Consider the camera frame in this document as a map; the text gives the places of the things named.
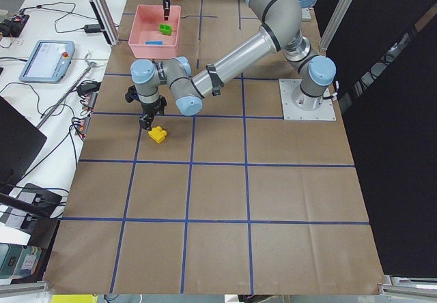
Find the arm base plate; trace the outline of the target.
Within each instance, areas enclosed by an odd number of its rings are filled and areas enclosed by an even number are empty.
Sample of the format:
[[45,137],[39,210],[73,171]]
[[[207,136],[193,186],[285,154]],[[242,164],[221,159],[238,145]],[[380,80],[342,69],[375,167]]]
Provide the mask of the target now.
[[309,22],[311,20],[311,13],[309,8],[301,9],[302,21]]
[[312,98],[303,93],[300,79],[279,79],[285,121],[336,121],[332,100]]

